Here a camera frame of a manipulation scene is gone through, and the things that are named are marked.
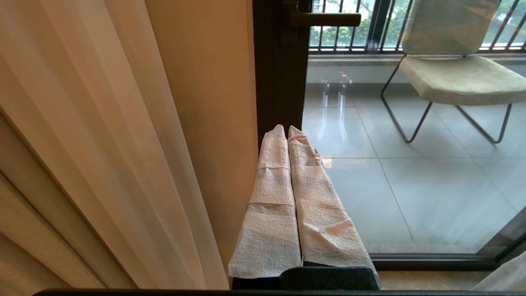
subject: metal chair leg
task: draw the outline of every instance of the metal chair leg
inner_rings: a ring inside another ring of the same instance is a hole
[[[393,111],[391,110],[391,107],[389,107],[389,104],[387,103],[386,101],[386,98],[384,97],[384,92],[386,91],[387,89],[387,86],[389,85],[389,83],[391,82],[391,80],[393,79],[393,77],[395,76],[396,72],[398,71],[398,68],[400,67],[400,64],[402,63],[403,59],[407,56],[407,54],[403,55],[402,59],[400,60],[400,62],[398,63],[398,65],[396,66],[396,68],[394,69],[393,73],[391,74],[391,77],[389,77],[389,79],[387,80],[387,83],[384,85],[384,87],[382,88],[382,92],[380,94],[380,96],[382,97],[382,101],[383,101],[383,104],[386,106],[387,108],[387,111],[389,111],[389,115],[391,115],[391,118],[393,119],[393,121],[395,122],[395,125],[398,129],[398,131],[400,132],[400,134],[402,135],[403,137],[403,140],[406,142],[406,143],[411,143],[414,141],[414,138],[417,136],[418,134],[418,131],[420,130],[420,128],[422,127],[422,123],[424,122],[424,120],[426,119],[426,116],[427,114],[429,113],[429,110],[431,109],[431,106],[433,105],[433,102],[429,102],[428,106],[426,107],[426,110],[424,111],[424,114],[422,115],[422,118],[420,119],[420,122],[418,123],[417,125],[417,128],[415,129],[414,133],[413,133],[413,136],[411,136],[411,139],[408,139],[406,134],[403,132],[402,130],[402,127],[400,126],[400,123],[398,122],[398,120],[396,119],[396,116],[394,115]]]
[[[460,106],[456,106],[456,107],[458,110],[460,110],[460,112],[462,112],[462,114],[464,114],[464,116],[469,120],[469,122],[471,122],[471,124],[474,127],[476,127],[477,130],[479,130],[479,132],[484,137],[486,137],[486,139],[488,139],[493,144],[499,144],[502,141],[502,138],[504,137],[504,132],[506,131],[506,126],[508,125],[508,118],[510,117],[512,105],[513,104],[509,104],[508,108],[506,109],[506,115],[504,116],[504,122],[502,123],[502,128],[500,129],[500,135],[499,135],[498,140],[495,140],[492,136],[490,136],[488,132],[486,132],[468,113],[466,113],[466,111],[462,107]]]

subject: metal railing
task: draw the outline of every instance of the metal railing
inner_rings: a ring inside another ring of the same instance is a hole
[[[359,27],[311,27],[309,54],[402,53],[413,0],[314,0],[312,12],[361,13]],[[526,53],[526,0],[501,0],[479,53]]]

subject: folded paper towel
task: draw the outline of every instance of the folded paper towel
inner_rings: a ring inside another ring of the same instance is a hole
[[[290,161],[283,126],[265,134],[252,195],[234,254],[234,278],[278,277],[302,265]]]
[[[358,231],[332,186],[318,151],[297,128],[289,129],[292,188],[301,255],[305,262],[368,267],[378,274]]]

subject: beige wall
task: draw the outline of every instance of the beige wall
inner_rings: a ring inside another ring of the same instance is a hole
[[[148,0],[147,7],[226,264],[257,165],[250,1]]]

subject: beige curtain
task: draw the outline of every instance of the beige curtain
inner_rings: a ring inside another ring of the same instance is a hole
[[[33,270],[0,294],[227,289],[144,1],[2,0],[0,53],[0,264]]]

